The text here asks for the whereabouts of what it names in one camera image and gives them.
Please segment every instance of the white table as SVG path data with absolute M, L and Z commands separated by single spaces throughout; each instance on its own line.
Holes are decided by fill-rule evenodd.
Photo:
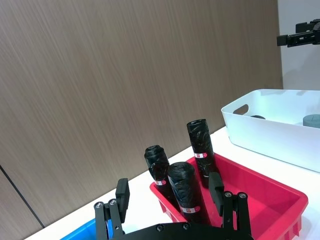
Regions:
M 305 193 L 309 203 L 302 214 L 300 237 L 295 237 L 294 240 L 320 239 L 320 173 L 235 146 L 230 142 L 225 127 L 213 133 L 211 140 L 215 153 Z M 169 162 L 172 164 L 186 161 L 192 156 L 193 151 L 189 147 L 171 157 Z M 152 182 L 153 179 L 148 171 L 129 181 L 130 201 L 125 223 L 122 225 L 126 233 L 158 223 L 171 222 L 149 189 Z M 115 189 L 26 239 L 59 240 L 95 217 L 96 202 L 108 202 L 114 197 Z

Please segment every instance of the rolled black plastic bag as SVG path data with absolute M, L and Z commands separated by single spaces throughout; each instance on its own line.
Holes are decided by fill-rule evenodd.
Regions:
M 210 139 L 209 128 L 205 119 L 188 122 L 186 125 L 199 169 L 202 185 L 209 187 L 209 173 L 218 172 L 214 150 Z
M 150 146 L 145 150 L 144 158 L 156 189 L 178 210 L 179 205 L 168 179 L 169 161 L 164 149 L 159 145 Z
M 176 162 L 169 166 L 168 177 L 184 218 L 188 222 L 210 225 L 195 168 L 188 162 Z

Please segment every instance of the label on roll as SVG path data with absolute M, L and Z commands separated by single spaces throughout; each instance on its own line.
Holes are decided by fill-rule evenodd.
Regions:
M 208 156 L 208 154 L 206 152 L 203 152 L 203 153 L 194 153 L 194 156 L 197 158 L 197 159 L 204 159 Z
M 184 212 L 186 214 L 194 214 L 194 213 L 200 211 L 200 207 L 199 206 L 196 206 L 196 207 L 193 207 L 193 208 L 180 207 L 180 209 L 181 209 L 182 212 Z
M 165 185 L 167 182 L 165 180 L 162 181 L 154 181 L 154 183 L 158 186 Z

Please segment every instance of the white plastic bin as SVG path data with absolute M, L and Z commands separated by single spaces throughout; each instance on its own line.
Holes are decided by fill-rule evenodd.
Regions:
M 245 114 L 234 113 L 245 105 Z M 255 90 L 221 111 L 233 144 L 320 172 L 320 128 L 303 126 L 305 116 L 320 114 L 320 91 Z

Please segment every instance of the red plastic tray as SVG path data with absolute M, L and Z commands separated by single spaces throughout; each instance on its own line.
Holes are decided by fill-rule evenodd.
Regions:
M 308 205 L 308 197 L 304 193 L 223 156 L 218 154 L 214 156 L 224 183 L 224 190 L 233 194 L 238 192 L 248 194 L 251 232 L 255 240 L 291 240 L 295 235 L 299 236 L 302 227 L 301 215 Z M 198 169 L 194 157 L 188 162 Z M 198 171 L 196 177 L 200 182 Z M 200 187 L 211 225 L 220 227 L 222 219 L 218 215 L 209 190 L 203 188 L 201 184 Z M 180 212 L 157 191 L 155 183 L 150 185 L 150 189 L 159 199 L 163 212 L 168 214 L 174 223 L 186 222 Z

